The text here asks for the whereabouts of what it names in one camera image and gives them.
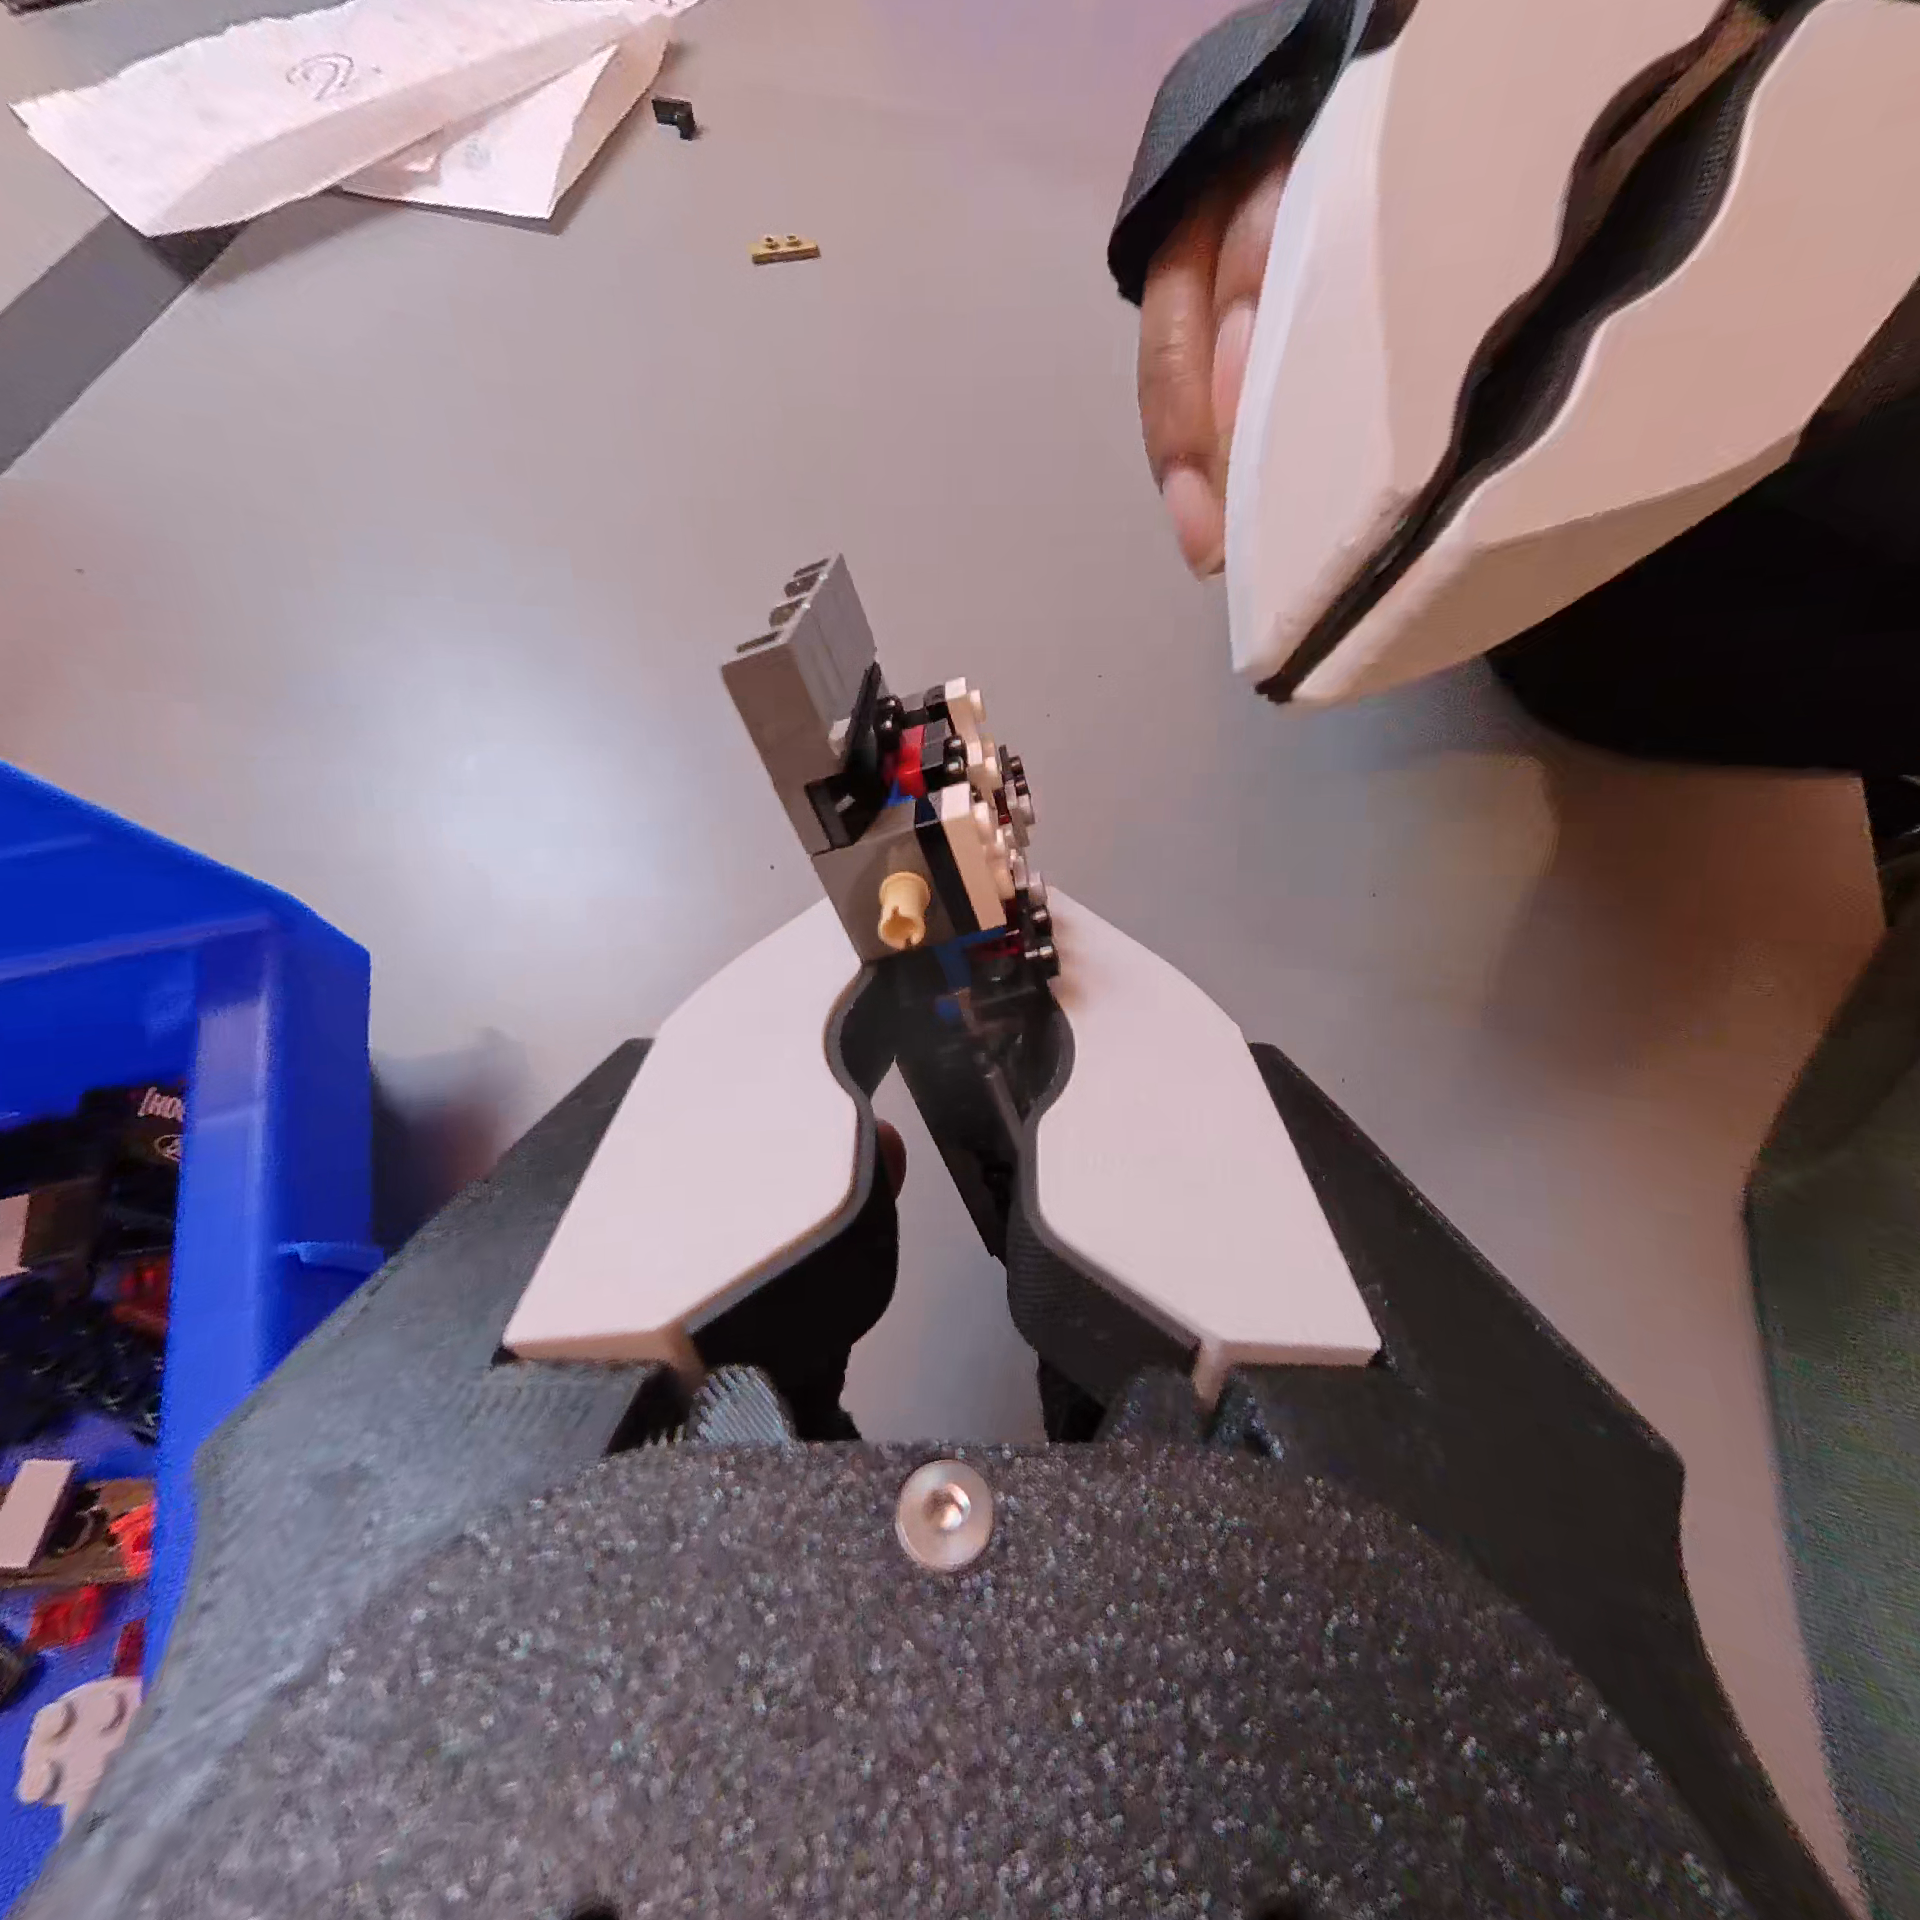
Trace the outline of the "white paper sheets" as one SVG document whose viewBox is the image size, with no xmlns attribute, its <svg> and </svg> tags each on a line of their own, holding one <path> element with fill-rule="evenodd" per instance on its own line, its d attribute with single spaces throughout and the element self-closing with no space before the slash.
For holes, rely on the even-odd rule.
<svg viewBox="0 0 1920 1920">
<path fill-rule="evenodd" d="M 541 224 L 657 83 L 686 4 L 351 1 L 11 105 L 149 238 L 329 190 Z"/>
</svg>

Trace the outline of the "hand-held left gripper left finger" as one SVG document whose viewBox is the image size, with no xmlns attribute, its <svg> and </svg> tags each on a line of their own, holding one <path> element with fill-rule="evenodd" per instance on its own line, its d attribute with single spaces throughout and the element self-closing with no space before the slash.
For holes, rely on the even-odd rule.
<svg viewBox="0 0 1920 1920">
<path fill-rule="evenodd" d="M 815 903 L 661 1027 L 502 1329 L 516 1359 L 828 1381 L 894 1301 L 885 981 Z"/>
</svg>

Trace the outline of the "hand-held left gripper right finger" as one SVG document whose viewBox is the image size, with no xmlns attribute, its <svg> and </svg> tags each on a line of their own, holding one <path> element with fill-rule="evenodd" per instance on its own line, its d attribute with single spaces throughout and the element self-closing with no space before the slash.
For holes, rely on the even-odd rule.
<svg viewBox="0 0 1920 1920">
<path fill-rule="evenodd" d="M 1363 1368 L 1375 1318 L 1257 1054 L 1183 971 L 1050 895 L 1063 968 L 1005 1237 L 1014 1323 L 1113 1403 L 1171 1371 L 1212 1408 L 1239 1368 Z"/>
</svg>

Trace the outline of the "lego car model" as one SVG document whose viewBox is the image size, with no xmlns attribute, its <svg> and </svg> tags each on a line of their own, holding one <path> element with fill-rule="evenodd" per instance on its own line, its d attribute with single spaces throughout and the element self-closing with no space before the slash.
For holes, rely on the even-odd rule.
<svg viewBox="0 0 1920 1920">
<path fill-rule="evenodd" d="M 1025 764 L 967 679 L 890 687 L 843 557 L 799 567 L 722 679 L 878 975 L 929 1134 L 988 1252 L 1004 1257 L 1061 973 Z"/>
</svg>

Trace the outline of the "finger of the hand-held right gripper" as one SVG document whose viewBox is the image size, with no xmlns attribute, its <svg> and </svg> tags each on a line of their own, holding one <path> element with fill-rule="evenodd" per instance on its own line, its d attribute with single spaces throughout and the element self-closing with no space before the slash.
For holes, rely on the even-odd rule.
<svg viewBox="0 0 1920 1920">
<path fill-rule="evenodd" d="M 1915 4 L 1716 4 L 1595 125 L 1429 488 L 1284 662 L 1332 707 L 1490 653 L 1787 467 L 1915 288 Z"/>
<path fill-rule="evenodd" d="M 1421 1 L 1283 190 L 1233 431 L 1234 670 L 1283 671 L 1429 488 L 1471 359 L 1547 277 L 1595 125 L 1706 1 Z"/>
</svg>

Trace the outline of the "blue plastic bin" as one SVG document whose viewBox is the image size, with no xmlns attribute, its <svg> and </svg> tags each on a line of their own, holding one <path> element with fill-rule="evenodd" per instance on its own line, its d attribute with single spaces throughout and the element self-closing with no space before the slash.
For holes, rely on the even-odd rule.
<svg viewBox="0 0 1920 1920">
<path fill-rule="evenodd" d="M 381 1262 L 365 951 L 262 880 L 3 773 L 5 1128 L 185 1086 L 145 1680 L 194 1542 L 196 1449 Z M 5 1910 L 62 1831 L 5 1820 Z"/>
</svg>

